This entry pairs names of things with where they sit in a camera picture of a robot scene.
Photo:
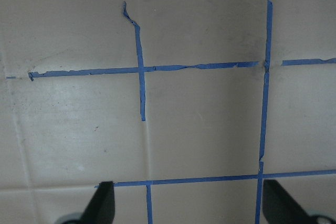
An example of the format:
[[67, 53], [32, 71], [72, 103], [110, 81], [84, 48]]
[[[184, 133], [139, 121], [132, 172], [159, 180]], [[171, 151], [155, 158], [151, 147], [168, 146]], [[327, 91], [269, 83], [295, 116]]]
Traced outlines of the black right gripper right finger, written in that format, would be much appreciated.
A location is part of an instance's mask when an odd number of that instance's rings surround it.
[[318, 223], [318, 217], [308, 215], [276, 180], [264, 180], [262, 188], [262, 211], [268, 223]]

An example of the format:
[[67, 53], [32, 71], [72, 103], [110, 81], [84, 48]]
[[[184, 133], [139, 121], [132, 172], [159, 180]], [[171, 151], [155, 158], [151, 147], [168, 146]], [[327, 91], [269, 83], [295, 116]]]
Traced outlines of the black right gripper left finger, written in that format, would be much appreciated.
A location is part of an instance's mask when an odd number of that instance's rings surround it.
[[101, 182], [85, 211], [80, 223], [113, 223], [115, 217], [115, 197], [113, 182]]

